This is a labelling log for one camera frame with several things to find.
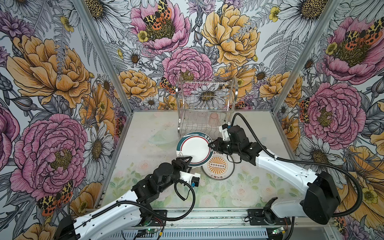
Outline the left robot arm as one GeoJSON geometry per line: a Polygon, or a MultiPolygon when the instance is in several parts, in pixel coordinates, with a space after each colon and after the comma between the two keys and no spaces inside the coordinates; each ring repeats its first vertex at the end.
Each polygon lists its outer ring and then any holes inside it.
{"type": "Polygon", "coordinates": [[[138,181],[130,191],[114,202],[82,217],[64,217],[54,234],[55,240],[104,240],[124,228],[135,227],[152,218],[176,222],[187,217],[196,203],[192,187],[195,175],[189,173],[192,157],[181,157],[171,163],[162,163],[150,175],[138,181]],[[157,200],[165,189],[177,184],[190,189],[193,197],[191,207],[179,217],[166,217],[156,213],[150,204],[157,200]]]}

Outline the green rimmed plate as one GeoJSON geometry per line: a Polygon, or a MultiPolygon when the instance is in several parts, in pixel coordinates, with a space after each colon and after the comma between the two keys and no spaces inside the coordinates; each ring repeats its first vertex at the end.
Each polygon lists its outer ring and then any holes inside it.
{"type": "Polygon", "coordinates": [[[214,151],[209,147],[212,141],[212,138],[206,133],[191,132],[179,140],[176,148],[177,157],[192,157],[189,167],[201,167],[214,154],[214,151]]]}

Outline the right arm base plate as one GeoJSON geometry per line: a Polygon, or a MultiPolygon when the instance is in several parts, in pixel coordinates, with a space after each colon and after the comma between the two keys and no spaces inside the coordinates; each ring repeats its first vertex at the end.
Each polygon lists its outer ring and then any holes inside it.
{"type": "Polygon", "coordinates": [[[247,216],[244,218],[244,221],[246,223],[250,223],[251,226],[287,226],[291,224],[290,218],[278,218],[272,211],[263,209],[248,209],[247,216]]]}

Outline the white plate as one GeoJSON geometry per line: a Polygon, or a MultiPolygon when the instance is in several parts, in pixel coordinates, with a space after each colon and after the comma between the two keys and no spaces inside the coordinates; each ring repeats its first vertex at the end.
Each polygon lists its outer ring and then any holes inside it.
{"type": "Polygon", "coordinates": [[[213,173],[206,173],[204,172],[204,174],[212,179],[212,180],[216,180],[216,181],[223,181],[223,180],[226,180],[226,179],[229,179],[232,175],[233,175],[234,172],[228,172],[228,173],[225,173],[225,174],[222,174],[222,175],[217,175],[217,174],[213,174],[213,173]]]}

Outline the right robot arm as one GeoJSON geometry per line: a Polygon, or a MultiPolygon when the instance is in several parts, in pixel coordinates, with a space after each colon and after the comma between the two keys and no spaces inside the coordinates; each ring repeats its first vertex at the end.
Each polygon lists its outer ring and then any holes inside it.
{"type": "Polygon", "coordinates": [[[240,126],[219,128],[222,136],[208,144],[209,148],[224,155],[238,155],[243,162],[260,167],[291,184],[301,197],[271,199],[264,208],[268,219],[276,217],[308,217],[325,225],[341,202],[334,180],[327,172],[316,173],[293,163],[278,160],[258,141],[250,142],[240,126]]]}

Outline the pink drinking glass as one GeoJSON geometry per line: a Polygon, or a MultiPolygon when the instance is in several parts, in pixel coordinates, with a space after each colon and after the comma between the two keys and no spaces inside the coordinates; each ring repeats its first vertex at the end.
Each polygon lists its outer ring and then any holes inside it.
{"type": "Polygon", "coordinates": [[[218,113],[211,113],[209,116],[209,126],[216,127],[220,123],[219,115],[218,113]]]}

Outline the chrome two-tier dish rack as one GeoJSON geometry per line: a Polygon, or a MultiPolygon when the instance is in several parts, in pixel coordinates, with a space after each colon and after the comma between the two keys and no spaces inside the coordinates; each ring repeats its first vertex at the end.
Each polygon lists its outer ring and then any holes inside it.
{"type": "Polygon", "coordinates": [[[176,83],[178,108],[179,138],[191,133],[202,132],[212,139],[219,137],[219,127],[230,124],[238,98],[239,86],[237,78],[219,81],[214,78],[207,81],[187,81],[182,77],[176,83]],[[209,126],[211,113],[218,113],[220,123],[216,127],[209,126]]]}

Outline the red patterned plate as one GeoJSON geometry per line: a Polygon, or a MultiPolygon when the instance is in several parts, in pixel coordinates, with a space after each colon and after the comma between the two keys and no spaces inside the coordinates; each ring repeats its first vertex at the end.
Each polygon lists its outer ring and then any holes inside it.
{"type": "Polygon", "coordinates": [[[235,171],[235,164],[230,162],[226,155],[213,154],[211,159],[202,166],[203,172],[222,175],[235,171]]]}

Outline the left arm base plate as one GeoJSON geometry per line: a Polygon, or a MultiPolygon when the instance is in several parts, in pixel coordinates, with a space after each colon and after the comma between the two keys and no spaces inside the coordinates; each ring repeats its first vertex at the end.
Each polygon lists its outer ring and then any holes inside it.
{"type": "MultiPolygon", "coordinates": [[[[167,210],[155,210],[155,212],[160,215],[161,217],[166,217],[168,214],[167,210]]],[[[145,217],[141,223],[141,227],[163,227],[167,222],[165,220],[162,220],[160,218],[149,216],[145,217]]]]}

